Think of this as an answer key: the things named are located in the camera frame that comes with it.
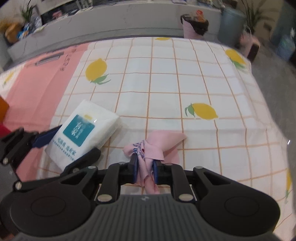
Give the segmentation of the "pink trash bin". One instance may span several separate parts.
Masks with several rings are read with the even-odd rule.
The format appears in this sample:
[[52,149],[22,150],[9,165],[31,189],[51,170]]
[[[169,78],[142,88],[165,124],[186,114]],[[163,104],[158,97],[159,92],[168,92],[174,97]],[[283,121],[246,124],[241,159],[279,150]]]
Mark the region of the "pink trash bin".
[[204,34],[208,32],[209,21],[199,9],[190,14],[181,15],[180,21],[184,39],[203,40]]

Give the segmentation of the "pink small heater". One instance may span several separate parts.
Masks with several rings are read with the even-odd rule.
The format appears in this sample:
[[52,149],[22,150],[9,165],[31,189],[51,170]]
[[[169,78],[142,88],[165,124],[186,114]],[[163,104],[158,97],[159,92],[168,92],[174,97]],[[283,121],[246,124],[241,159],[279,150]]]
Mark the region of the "pink small heater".
[[239,40],[239,49],[242,55],[250,62],[255,60],[257,53],[259,52],[260,42],[252,35],[251,29],[248,26],[244,27],[242,35]]

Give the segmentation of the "pink cloth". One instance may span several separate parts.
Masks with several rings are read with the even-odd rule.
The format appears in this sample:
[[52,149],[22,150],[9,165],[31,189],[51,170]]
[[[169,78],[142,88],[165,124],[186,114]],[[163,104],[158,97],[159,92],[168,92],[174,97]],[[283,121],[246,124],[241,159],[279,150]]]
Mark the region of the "pink cloth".
[[177,131],[153,131],[149,136],[138,143],[126,145],[123,152],[126,157],[136,154],[138,157],[138,171],[136,184],[145,189],[147,194],[159,194],[155,183],[153,162],[162,164],[179,164],[178,145],[187,137]]

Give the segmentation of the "white tissue pack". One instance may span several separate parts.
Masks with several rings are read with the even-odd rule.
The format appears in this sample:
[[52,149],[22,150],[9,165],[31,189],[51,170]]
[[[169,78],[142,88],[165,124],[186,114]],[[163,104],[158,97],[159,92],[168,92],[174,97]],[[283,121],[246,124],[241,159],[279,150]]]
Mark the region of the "white tissue pack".
[[117,114],[83,100],[53,136],[45,152],[63,170],[92,148],[100,149],[119,126]]

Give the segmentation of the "blue water bottle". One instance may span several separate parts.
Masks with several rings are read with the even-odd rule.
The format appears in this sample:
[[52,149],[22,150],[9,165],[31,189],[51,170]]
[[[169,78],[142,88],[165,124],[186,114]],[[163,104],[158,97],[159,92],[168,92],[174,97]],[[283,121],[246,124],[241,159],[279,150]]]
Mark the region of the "blue water bottle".
[[280,43],[276,49],[276,53],[280,56],[284,61],[289,61],[293,53],[295,52],[295,29],[291,28],[290,33],[288,35],[282,36]]

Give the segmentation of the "green potted plant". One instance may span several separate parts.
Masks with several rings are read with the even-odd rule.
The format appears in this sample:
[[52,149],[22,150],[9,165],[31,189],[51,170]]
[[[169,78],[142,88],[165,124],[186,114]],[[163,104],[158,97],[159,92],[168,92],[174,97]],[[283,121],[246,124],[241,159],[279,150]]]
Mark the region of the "green potted plant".
[[39,13],[39,9],[32,1],[24,3],[20,7],[21,16],[24,20],[24,29],[30,33],[43,26],[42,18]]

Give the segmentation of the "orange vase with flowers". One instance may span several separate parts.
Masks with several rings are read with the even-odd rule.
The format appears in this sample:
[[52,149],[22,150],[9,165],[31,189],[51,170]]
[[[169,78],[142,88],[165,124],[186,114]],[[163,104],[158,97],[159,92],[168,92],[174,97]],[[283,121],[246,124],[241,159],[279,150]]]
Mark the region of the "orange vase with flowers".
[[23,25],[19,22],[3,19],[1,20],[1,33],[4,38],[11,45],[18,41],[18,33],[21,31]]

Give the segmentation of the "lemon print checked tablecloth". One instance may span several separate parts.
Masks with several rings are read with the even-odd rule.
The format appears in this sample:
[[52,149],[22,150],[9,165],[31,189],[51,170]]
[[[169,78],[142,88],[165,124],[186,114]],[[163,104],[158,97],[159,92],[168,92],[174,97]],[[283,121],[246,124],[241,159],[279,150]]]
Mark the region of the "lemon print checked tablecloth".
[[228,47],[161,37],[81,44],[1,73],[1,97],[10,130],[62,125],[83,100],[116,113],[121,127],[104,144],[100,169],[125,161],[123,148],[153,131],[180,131],[184,169],[203,166],[270,195],[280,206],[275,234],[293,237],[288,140],[250,62]]

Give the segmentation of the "white marble tv bench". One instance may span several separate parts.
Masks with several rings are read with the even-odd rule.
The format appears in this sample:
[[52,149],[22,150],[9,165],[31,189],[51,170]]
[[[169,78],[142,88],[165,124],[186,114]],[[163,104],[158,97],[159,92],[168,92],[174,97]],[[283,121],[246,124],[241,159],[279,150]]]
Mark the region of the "white marble tv bench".
[[61,20],[52,21],[38,33],[8,48],[14,62],[41,53],[95,40],[119,37],[182,37],[181,15],[201,10],[209,21],[207,40],[217,37],[221,11],[205,6],[174,4],[170,1],[126,1],[97,6]]

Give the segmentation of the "grey metal trash can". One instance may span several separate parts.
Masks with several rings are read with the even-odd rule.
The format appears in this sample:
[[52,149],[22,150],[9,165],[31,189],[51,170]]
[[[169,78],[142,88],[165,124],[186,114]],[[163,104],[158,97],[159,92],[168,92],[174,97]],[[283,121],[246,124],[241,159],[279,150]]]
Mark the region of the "grey metal trash can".
[[243,12],[233,8],[224,8],[217,39],[224,45],[234,47],[240,39],[246,16]]

